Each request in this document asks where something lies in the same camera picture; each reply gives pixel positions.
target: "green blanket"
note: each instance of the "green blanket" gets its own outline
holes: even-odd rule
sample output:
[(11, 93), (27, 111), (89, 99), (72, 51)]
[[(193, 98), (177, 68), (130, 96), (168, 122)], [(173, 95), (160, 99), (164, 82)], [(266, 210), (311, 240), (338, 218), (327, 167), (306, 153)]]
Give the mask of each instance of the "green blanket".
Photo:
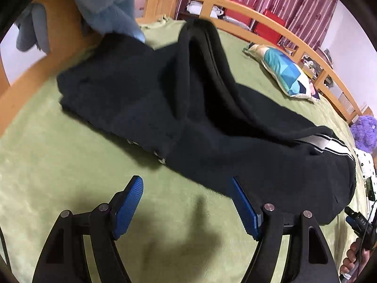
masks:
[[(144, 26), (147, 43), (156, 48), (176, 41), (182, 24), (162, 20)], [(237, 82), (332, 128), (352, 149), (348, 126), (326, 99), (312, 104), (283, 95), (265, 69), (243, 54), (245, 41), (219, 34)], [(50, 78), (0, 139), (0, 225), (20, 282), (31, 282), (62, 210), (91, 211), (123, 190), (134, 174), (144, 179), (144, 195), (116, 243), (133, 283), (240, 282), (256, 243), (232, 201), (171, 171), (138, 146), (105, 137), (64, 114), (60, 97), (56, 78)], [(357, 182), (351, 207), (366, 213), (359, 166)], [(356, 236), (343, 213), (323, 232), (339, 266)], [(88, 238), (85, 246), (92, 280), (100, 282)], [(287, 247), (284, 237), (273, 282), (280, 282)]]

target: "red box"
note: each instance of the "red box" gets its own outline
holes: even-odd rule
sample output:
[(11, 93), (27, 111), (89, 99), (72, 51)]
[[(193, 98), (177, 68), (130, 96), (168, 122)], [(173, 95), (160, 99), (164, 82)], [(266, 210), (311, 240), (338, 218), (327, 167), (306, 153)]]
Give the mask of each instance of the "red box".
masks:
[[(242, 4), (244, 6), (247, 6), (249, 7), (248, 5), (244, 4), (244, 3), (241, 3), (241, 2), (238, 2), (237, 0), (231, 0), (231, 1), (234, 1), (234, 2), (237, 2), (239, 4)], [(248, 17), (248, 16), (245, 16), (243, 14), (240, 14), (234, 10), (231, 10), (231, 9), (225, 9), (224, 11), (224, 15), (225, 16), (229, 16), (229, 17), (232, 17), (240, 22), (243, 22), (244, 24), (250, 26), (250, 23), (251, 23), (251, 18)]]
[[(269, 10), (265, 10), (263, 12), (263, 15), (266, 17), (272, 19), (273, 21), (281, 24), (282, 26), (285, 25), (285, 20), (282, 20), (278, 16), (276, 16), (274, 13), (270, 12)], [(268, 26), (261, 24), (258, 22), (254, 29), (254, 33), (258, 34), (260, 37), (272, 42), (273, 44), (278, 44), (278, 41), (281, 37), (281, 34), (274, 31), (273, 29), (269, 28)]]

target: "hand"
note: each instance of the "hand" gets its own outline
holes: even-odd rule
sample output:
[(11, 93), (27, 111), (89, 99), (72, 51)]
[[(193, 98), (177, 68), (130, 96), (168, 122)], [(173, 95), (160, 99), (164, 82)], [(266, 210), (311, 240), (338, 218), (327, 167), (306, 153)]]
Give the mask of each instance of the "hand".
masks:
[[(360, 246), (361, 238), (357, 238), (355, 242), (352, 243), (349, 250), (347, 251), (347, 257), (343, 260), (343, 265), (340, 267), (342, 273), (348, 273), (351, 269), (355, 267), (354, 262), (356, 261), (356, 252)], [(366, 263), (369, 261), (369, 250), (363, 249), (361, 253), (361, 263), (359, 263), (359, 270), (355, 271), (352, 277), (348, 280), (348, 283), (352, 283), (356, 280), (358, 272), (361, 272)]]

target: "blue patterned pillowcase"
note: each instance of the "blue patterned pillowcase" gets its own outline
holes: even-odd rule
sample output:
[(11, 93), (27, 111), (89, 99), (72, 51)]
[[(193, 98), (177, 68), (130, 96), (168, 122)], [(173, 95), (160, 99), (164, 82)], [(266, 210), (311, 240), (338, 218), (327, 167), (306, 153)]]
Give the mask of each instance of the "blue patterned pillowcase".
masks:
[(280, 50), (255, 44), (245, 48), (244, 52), (259, 61), (289, 97), (308, 99), (314, 103), (320, 100), (308, 76)]

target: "white polka dot fabric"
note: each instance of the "white polka dot fabric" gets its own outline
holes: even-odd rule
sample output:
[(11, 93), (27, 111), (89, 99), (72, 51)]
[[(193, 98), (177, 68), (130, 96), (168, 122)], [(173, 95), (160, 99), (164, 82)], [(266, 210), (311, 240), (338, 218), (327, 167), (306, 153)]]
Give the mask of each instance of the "white polka dot fabric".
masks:
[[(363, 150), (360, 150), (360, 149), (357, 149), (357, 148), (354, 148), (354, 151), (356, 153), (356, 157), (359, 161), (359, 165), (360, 165), (360, 168), (361, 168), (361, 172), (363, 173), (363, 179), (364, 179), (364, 184), (366, 186), (366, 180), (368, 178), (371, 178), (372, 180), (372, 191), (374, 192), (374, 196), (377, 197), (377, 177), (376, 177), (376, 169), (374, 167), (374, 163), (373, 163), (373, 158), (372, 158), (372, 155), (363, 151)], [(371, 201), (368, 199), (368, 216), (370, 215), (371, 211), (372, 211), (372, 205), (374, 204), (374, 201)]]

